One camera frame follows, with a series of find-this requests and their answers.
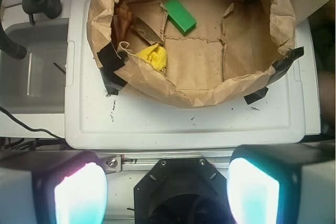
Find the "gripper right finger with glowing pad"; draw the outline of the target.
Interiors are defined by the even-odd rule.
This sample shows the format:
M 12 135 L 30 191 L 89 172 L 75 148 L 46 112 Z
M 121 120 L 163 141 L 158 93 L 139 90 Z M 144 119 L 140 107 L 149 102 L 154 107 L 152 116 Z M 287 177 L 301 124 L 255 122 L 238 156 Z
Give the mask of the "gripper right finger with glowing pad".
M 240 145 L 227 196 L 237 223 L 335 223 L 335 142 Z

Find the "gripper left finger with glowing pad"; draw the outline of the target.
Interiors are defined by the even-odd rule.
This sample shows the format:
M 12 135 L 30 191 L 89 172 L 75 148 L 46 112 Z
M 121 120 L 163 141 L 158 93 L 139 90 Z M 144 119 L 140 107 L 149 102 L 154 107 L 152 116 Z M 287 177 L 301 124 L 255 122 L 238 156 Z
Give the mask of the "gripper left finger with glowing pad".
M 107 194 L 92 151 L 1 151 L 1 223 L 102 223 Z

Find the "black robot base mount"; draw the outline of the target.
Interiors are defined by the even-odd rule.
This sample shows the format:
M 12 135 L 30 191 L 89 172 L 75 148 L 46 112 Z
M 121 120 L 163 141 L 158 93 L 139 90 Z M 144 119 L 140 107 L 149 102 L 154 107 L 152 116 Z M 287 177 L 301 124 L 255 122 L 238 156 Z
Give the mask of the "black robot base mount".
M 156 164 L 134 187 L 135 223 L 235 223 L 226 182 L 214 166 L 194 159 Z

